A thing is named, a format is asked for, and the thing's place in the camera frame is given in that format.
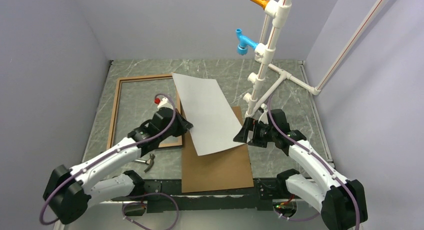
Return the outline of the glossy photo white borders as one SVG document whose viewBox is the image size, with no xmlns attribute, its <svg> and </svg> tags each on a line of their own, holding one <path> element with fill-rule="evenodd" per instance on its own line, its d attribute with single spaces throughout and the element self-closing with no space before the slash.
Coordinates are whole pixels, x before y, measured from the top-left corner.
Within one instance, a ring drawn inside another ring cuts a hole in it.
<svg viewBox="0 0 424 230">
<path fill-rule="evenodd" d="M 233 138 L 242 125 L 215 79 L 173 73 L 189 130 L 198 156 L 210 155 L 241 146 Z"/>
</svg>

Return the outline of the brown wooden picture frame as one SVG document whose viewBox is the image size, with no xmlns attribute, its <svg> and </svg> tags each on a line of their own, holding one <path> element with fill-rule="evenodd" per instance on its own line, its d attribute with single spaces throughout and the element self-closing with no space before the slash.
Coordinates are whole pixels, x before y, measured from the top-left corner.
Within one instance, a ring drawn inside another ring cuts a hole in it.
<svg viewBox="0 0 424 230">
<path fill-rule="evenodd" d="M 107 149 L 111 148 L 114 144 L 115 139 L 115 130 L 116 130 L 116 122 L 118 119 L 118 111 L 119 111 L 119 104 L 120 104 L 120 96 L 121 96 L 121 89 L 123 83 L 131 83 L 131 82 L 143 82 L 143 81 L 157 81 L 157 80 L 166 80 L 166 79 L 172 79 L 171 73 L 166 74 L 154 74 L 154 75 L 142 75 L 142 76 L 131 76 L 131 77 L 120 77 L 116 81 L 116 88 L 115 88 L 115 94 L 114 94 L 114 100 L 113 100 L 113 107 L 112 107 L 112 113 L 111 113 L 111 120 L 109 125 L 109 132 L 108 132 L 108 138 L 107 138 Z M 176 109 L 180 113 L 181 108 L 181 100 L 178 94 L 178 91 L 176 91 Z M 163 148 L 171 148 L 171 147 L 181 147 L 183 146 L 183 137 L 179 136 L 176 138 L 176 142 L 170 142 L 170 143 L 161 143 L 159 145 L 160 149 Z"/>
</svg>

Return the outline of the clear acrylic sheet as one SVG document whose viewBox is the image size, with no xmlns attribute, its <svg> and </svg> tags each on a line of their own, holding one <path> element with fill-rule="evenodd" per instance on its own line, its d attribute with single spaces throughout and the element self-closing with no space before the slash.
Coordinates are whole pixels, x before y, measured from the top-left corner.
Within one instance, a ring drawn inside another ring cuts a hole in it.
<svg viewBox="0 0 424 230">
<path fill-rule="evenodd" d="M 167 94 L 176 104 L 176 91 L 172 79 L 123 83 L 113 144 L 116 145 L 131 130 L 152 118 L 158 110 L 154 102 L 156 94 Z"/>
</svg>

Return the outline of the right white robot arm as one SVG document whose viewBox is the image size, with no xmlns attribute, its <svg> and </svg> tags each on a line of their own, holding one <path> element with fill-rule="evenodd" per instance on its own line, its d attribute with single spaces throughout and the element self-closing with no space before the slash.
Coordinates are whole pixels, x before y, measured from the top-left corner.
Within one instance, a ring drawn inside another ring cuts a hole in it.
<svg viewBox="0 0 424 230">
<path fill-rule="evenodd" d="M 309 181 L 294 168 L 285 170 L 276 176 L 274 185 L 260 186 L 261 194 L 303 199 L 329 230 L 357 230 L 368 220 L 362 183 L 349 180 L 325 161 L 303 133 L 290 128 L 282 109 L 264 111 L 260 119 L 247 117 L 233 141 L 260 148 L 274 143 L 312 178 Z"/>
</svg>

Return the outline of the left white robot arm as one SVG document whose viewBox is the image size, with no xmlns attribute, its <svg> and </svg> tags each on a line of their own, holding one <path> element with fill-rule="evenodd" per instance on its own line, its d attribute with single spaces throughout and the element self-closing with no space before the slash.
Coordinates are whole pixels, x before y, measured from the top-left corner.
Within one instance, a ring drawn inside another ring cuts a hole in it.
<svg viewBox="0 0 424 230">
<path fill-rule="evenodd" d="M 151 119 L 130 131 L 126 137 L 98 156 L 72 166 L 56 167 L 43 193 L 45 201 L 39 214 L 42 225 L 51 225 L 54 220 L 44 220 L 50 208 L 56 220 L 70 224 L 85 211 L 101 202 L 115 198 L 137 200 L 144 193 L 145 181 L 133 170 L 106 179 L 113 171 L 137 160 L 159 148 L 168 137 L 180 137 L 193 127 L 178 110 L 161 107 Z"/>
</svg>

